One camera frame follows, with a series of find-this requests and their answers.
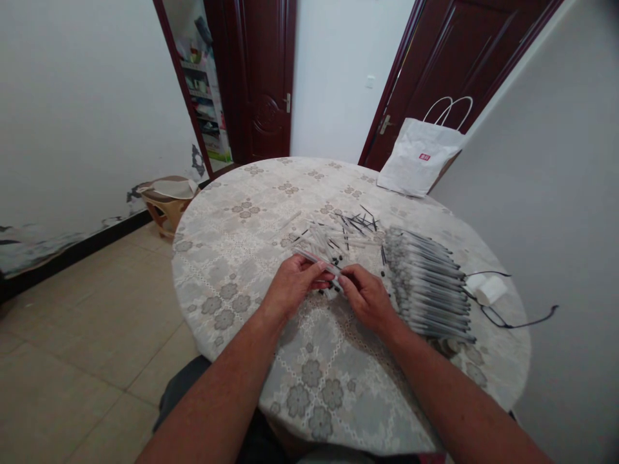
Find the eyeglasses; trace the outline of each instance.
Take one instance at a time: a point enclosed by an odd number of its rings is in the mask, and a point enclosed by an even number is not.
[[[470,277],[475,274],[486,274],[486,273],[501,274],[504,277],[511,277],[511,274],[505,274],[499,271],[481,271],[477,273],[468,274],[467,277]],[[477,300],[477,298],[471,295],[471,293],[467,292],[466,290],[464,292],[466,293],[466,295],[468,295],[470,299],[472,299],[475,303],[479,305],[479,309],[482,310],[482,313],[484,314],[484,316],[486,316],[488,320],[492,322],[495,326],[497,326],[499,329],[520,329],[522,327],[528,327],[529,325],[539,324],[540,322],[544,322],[545,320],[548,320],[552,316],[554,316],[555,311],[559,308],[559,305],[552,306],[552,308],[550,308],[550,313],[547,316],[544,316],[543,318],[535,320],[533,322],[528,322],[526,324],[520,324],[520,325],[511,325],[511,324],[508,324],[505,321],[505,319],[503,319],[501,315],[498,312],[496,312],[491,306],[482,305]]]

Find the wall baseboard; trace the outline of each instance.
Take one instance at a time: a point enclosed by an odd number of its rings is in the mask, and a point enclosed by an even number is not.
[[[200,183],[200,188],[206,187],[210,182],[211,180],[209,179]],[[41,267],[26,271],[13,278],[0,281],[0,304],[9,301],[11,298],[25,292],[29,288],[34,287],[43,280],[50,278],[54,274],[92,255],[107,245],[120,240],[125,235],[129,235],[131,232],[138,230],[151,221],[152,218],[148,210],[145,209],[67,248],[60,255],[43,264]]]

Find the tablecloth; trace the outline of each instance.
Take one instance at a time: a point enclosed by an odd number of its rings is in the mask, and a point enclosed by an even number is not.
[[[293,157],[237,168],[204,188],[182,217],[172,260],[181,310],[203,355],[216,359],[258,308],[290,256],[292,234],[305,230],[309,215],[335,224],[336,213],[363,213],[363,205],[379,219],[377,240],[398,225],[443,243],[467,273],[504,271],[450,210],[429,197],[382,189],[377,175],[339,161]],[[379,250],[352,253],[378,273]],[[508,293],[493,307],[509,323],[522,324],[520,297],[511,280],[506,284]],[[526,382],[529,331],[499,329],[475,304],[471,326],[477,343],[451,361],[508,410]],[[441,449],[402,371],[342,297],[307,297],[282,334],[259,407],[306,440],[381,455]]]

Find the door handle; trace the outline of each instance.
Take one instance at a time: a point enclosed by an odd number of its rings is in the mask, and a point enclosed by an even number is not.
[[[290,94],[287,93],[286,98],[282,100],[286,102],[286,113],[289,113],[290,112],[290,100],[291,100]]]
[[[387,126],[395,126],[394,122],[389,122],[390,119],[391,119],[390,115],[385,116],[385,120],[383,121],[382,126],[380,127],[379,134],[383,135],[385,133],[385,130],[387,129]]]

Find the white wall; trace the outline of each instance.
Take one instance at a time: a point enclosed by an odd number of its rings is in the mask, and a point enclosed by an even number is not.
[[[298,1],[291,156],[359,161],[413,3]]]
[[[152,0],[4,1],[0,63],[5,273],[143,208],[142,182],[201,179]]]
[[[530,319],[516,406],[561,463],[619,461],[619,5],[566,11],[432,196],[469,222]]]

